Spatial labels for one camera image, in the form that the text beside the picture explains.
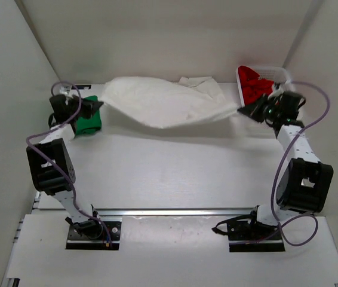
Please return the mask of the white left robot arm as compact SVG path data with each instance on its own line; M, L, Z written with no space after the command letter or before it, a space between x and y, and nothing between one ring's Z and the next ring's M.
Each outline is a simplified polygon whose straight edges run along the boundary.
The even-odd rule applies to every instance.
M93 205L81 199L75 188L76 173L66 142L76 136L78 121L98 120L103 102L79 94L54 94L49 98L53 113L47 132L26 138L26 154L37 191L53 197L69 213L66 221L79 234L97 239L104 227Z

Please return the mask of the white t-shirt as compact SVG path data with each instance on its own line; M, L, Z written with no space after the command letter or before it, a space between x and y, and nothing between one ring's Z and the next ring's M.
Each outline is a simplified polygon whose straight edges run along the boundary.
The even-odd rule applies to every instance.
M100 100L154 129L213 123L238 112L238 105L213 77L182 77L177 83L152 77L118 77L104 85Z

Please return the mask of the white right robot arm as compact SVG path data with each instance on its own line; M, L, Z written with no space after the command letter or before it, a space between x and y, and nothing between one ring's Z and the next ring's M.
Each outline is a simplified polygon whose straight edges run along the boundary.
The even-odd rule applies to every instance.
M276 227L299 214L322 211L333 177L333 168L313 152L298 119L306 103L301 94L285 91L277 96L261 96L238 112L258 123L265 123L284 149L276 170L271 203L256 208L255 217L246 224L253 239L263 237L268 226Z

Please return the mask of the green t-shirt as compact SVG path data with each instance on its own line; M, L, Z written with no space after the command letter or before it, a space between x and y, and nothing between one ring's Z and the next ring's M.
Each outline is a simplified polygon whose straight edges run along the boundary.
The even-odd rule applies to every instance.
M85 101L96 102L98 97L96 95L85 97L82 100L80 116L76 122L75 136L92 136L99 132L102 128L102 120L100 117L100 111L97 110L91 118L84 118L83 115L88 111L89 106L85 104Z

